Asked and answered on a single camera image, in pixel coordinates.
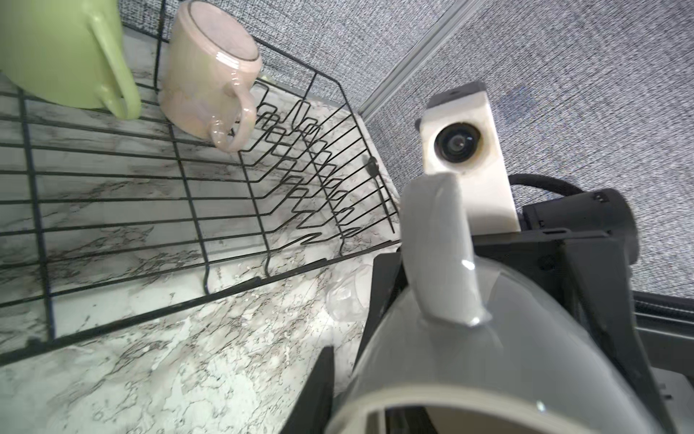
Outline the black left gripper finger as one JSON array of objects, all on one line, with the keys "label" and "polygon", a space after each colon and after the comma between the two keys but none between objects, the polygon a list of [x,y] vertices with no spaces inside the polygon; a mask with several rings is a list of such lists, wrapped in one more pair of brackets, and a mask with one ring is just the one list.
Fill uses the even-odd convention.
[{"label": "black left gripper finger", "polygon": [[334,347],[320,352],[281,434],[324,433],[334,400]]}]

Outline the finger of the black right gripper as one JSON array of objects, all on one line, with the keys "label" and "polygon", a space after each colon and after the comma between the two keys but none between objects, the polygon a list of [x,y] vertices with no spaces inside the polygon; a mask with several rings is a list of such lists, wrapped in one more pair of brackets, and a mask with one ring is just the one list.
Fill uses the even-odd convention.
[{"label": "finger of the black right gripper", "polygon": [[355,358],[354,369],[360,369],[361,359],[367,363],[381,360],[382,354],[390,353],[401,337],[398,337],[396,318],[398,300],[406,289],[408,280],[400,251],[378,255],[372,268],[370,305],[361,342]]}]

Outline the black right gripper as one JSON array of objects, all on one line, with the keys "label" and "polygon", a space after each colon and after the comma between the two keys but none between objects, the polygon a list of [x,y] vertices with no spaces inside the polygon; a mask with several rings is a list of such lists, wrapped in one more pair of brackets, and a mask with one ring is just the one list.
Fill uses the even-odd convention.
[{"label": "black right gripper", "polygon": [[693,303],[632,294],[629,266],[640,244],[623,195],[607,188],[526,205],[520,227],[476,235],[475,254],[519,271],[572,315],[585,316],[592,338],[652,417],[664,432],[676,432],[651,365],[693,376]]}]

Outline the grey mug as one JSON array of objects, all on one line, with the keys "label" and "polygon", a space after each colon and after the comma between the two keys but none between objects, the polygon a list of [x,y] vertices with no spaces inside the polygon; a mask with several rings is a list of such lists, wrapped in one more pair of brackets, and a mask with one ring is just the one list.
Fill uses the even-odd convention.
[{"label": "grey mug", "polygon": [[460,430],[661,431],[590,327],[522,274],[475,255],[454,175],[408,185],[401,235],[402,340],[381,360],[363,356],[328,432],[381,428],[387,414],[414,409]]}]

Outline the pink iridescent mug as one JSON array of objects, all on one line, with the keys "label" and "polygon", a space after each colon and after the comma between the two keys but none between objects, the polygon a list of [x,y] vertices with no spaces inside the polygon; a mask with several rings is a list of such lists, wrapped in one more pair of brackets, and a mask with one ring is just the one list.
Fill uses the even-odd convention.
[{"label": "pink iridescent mug", "polygon": [[183,132],[237,152],[256,125],[251,88],[261,68],[258,45],[230,13],[208,2],[185,1],[167,49],[160,108]]}]

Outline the light green mug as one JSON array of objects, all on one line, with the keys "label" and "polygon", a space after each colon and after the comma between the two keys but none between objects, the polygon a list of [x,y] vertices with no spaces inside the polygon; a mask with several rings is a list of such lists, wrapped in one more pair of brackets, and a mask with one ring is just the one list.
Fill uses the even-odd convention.
[{"label": "light green mug", "polygon": [[1,71],[49,102],[118,119],[141,113],[115,1],[2,2]]}]

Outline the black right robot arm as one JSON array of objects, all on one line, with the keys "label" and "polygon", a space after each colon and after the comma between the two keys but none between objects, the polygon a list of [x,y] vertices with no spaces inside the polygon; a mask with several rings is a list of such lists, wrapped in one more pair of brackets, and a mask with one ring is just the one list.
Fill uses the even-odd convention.
[{"label": "black right robot arm", "polygon": [[555,194],[474,235],[453,175],[403,195],[400,265],[327,430],[690,433],[693,304],[635,292],[634,217],[613,189]]}]

